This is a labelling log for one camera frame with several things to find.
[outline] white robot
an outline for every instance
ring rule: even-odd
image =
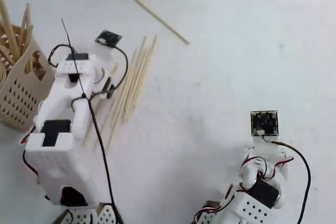
[[[287,157],[277,141],[277,111],[251,112],[254,147],[247,150],[239,175],[218,204],[206,204],[194,216],[196,224],[272,224],[286,200]]]
[[[67,209],[98,206],[97,188],[87,169],[85,139],[91,114],[82,88],[89,98],[93,93],[110,98],[114,86],[108,70],[99,66],[95,55],[74,54],[59,63],[48,98],[34,118],[37,133],[27,142],[24,159],[38,174],[46,198]]]

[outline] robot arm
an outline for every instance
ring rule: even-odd
[[[293,158],[286,157],[278,145],[270,142],[276,141],[278,135],[276,111],[257,112],[255,116],[259,121],[251,118],[254,147],[248,149],[240,167],[242,181],[230,186],[219,207],[199,210],[194,223],[272,224],[275,219],[273,209],[280,209],[284,205],[286,166]],[[269,125],[270,120],[276,127],[263,126],[262,122]],[[262,125],[266,131],[255,125]]]

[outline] hole pattern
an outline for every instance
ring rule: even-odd
[[[255,220],[259,219],[260,223],[264,223],[264,221],[262,220],[262,217],[260,215],[258,215],[257,213],[260,213],[261,215],[264,215],[264,216],[267,216],[267,213],[266,212],[263,213],[261,209],[258,209],[258,210],[255,210],[255,209],[256,209],[256,206],[255,205],[251,206],[250,202],[247,201],[246,206],[245,206],[245,208],[242,209],[242,211],[243,212],[248,212],[249,216],[253,216],[253,218]]]
[[[24,125],[30,116],[30,112],[33,111],[33,107],[37,104],[37,99],[15,79],[2,103],[10,105],[11,108],[4,106],[0,108],[0,111],[17,123]]]

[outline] red cable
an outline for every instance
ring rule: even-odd
[[[26,154],[26,150],[24,150],[24,151],[23,151],[23,154],[22,154],[22,161],[23,161],[23,163],[25,164],[25,166],[26,166],[32,173],[34,173],[34,174],[38,177],[38,172],[37,172],[31,165],[29,165],[29,163],[28,163],[27,160],[26,160],[25,154]]]
[[[268,178],[266,178],[266,177],[261,177],[261,178],[262,178],[263,180],[265,180],[265,181],[270,181],[271,179],[273,179],[273,178],[275,177],[275,168],[276,168],[276,166],[278,166],[278,165],[280,165],[280,164],[284,165],[285,163],[291,162],[291,161],[293,161],[293,160],[294,160],[294,157],[291,157],[291,158],[289,158],[289,159],[287,159],[287,160],[277,162],[277,163],[274,165],[274,169],[273,169],[273,172],[272,172],[272,176],[270,176],[270,177],[268,177]]]
[[[29,135],[30,135],[35,129],[36,129],[36,127],[33,126],[33,127],[30,129],[30,131],[28,131],[28,133],[27,133],[23,138],[21,138],[19,144],[25,144],[25,143],[27,143],[28,138],[29,138]]]

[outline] perforated plastic part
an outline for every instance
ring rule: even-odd
[[[39,51],[38,62],[45,70],[41,79],[34,71],[25,73],[28,59]],[[49,93],[54,73],[47,63],[35,39],[32,38],[24,55],[10,70],[7,79],[0,89],[0,118],[3,123],[19,130],[27,130],[32,125],[37,107]]]
[[[104,206],[98,216],[98,224],[116,224],[116,219],[111,206]]]
[[[61,224],[91,224],[91,220],[93,224],[97,223],[97,213],[94,210],[71,210],[71,213],[74,219],[72,220],[71,214],[67,213]]]
[[[211,224],[216,214],[202,213],[198,219],[197,224]]]
[[[231,210],[251,224],[270,224],[275,218],[271,209],[246,193],[235,194]]]
[[[92,209],[71,210],[71,213],[74,218],[73,221],[71,221],[71,214],[67,213],[61,224],[117,224],[113,209],[108,205],[103,207],[98,216],[96,211]]]

